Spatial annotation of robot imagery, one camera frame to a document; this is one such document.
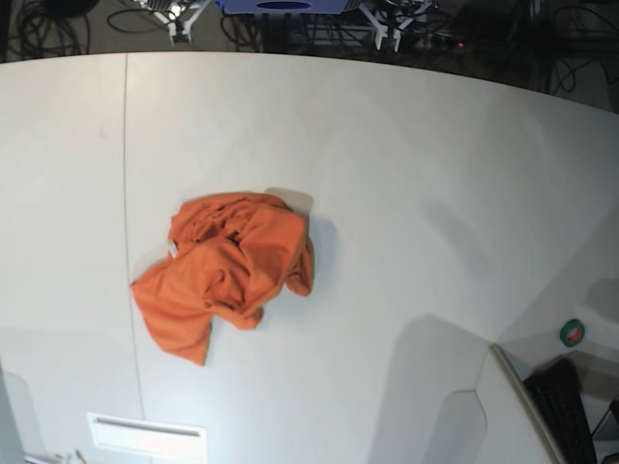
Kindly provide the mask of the black keyboard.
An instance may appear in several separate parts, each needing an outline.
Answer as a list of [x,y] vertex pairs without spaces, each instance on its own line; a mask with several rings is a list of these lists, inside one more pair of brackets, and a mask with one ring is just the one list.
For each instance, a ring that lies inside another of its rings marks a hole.
[[566,358],[559,359],[532,373],[524,386],[565,460],[596,464],[598,458],[581,400],[575,364]]

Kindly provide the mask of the green tape roll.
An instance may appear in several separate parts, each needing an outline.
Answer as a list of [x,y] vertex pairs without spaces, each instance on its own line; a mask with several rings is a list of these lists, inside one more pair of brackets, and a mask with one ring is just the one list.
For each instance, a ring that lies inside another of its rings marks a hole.
[[562,344],[568,348],[576,347],[585,337],[586,328],[579,319],[567,321],[559,332]]

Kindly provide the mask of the white paper label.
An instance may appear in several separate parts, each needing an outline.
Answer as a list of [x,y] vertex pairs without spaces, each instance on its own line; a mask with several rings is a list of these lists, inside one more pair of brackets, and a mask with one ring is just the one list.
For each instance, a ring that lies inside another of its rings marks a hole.
[[180,424],[88,413],[93,443],[117,451],[178,463],[207,462],[207,430]]

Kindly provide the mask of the orange t-shirt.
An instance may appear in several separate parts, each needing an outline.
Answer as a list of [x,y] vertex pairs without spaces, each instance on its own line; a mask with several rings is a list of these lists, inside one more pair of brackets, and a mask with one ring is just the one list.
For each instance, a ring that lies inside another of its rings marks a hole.
[[282,288],[313,285],[308,220],[268,193],[230,192],[182,204],[164,259],[131,285],[146,329],[165,353],[205,364],[212,322],[253,330]]

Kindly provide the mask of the white monitor edge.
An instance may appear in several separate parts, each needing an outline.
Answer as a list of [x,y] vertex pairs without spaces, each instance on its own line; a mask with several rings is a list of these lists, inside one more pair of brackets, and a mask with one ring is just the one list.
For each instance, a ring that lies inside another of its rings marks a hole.
[[543,450],[544,463],[566,463],[566,459],[552,437],[541,413],[502,348],[494,344],[490,347],[490,353],[507,377],[508,383],[516,395],[519,409],[526,416],[526,424],[532,430],[536,443]]

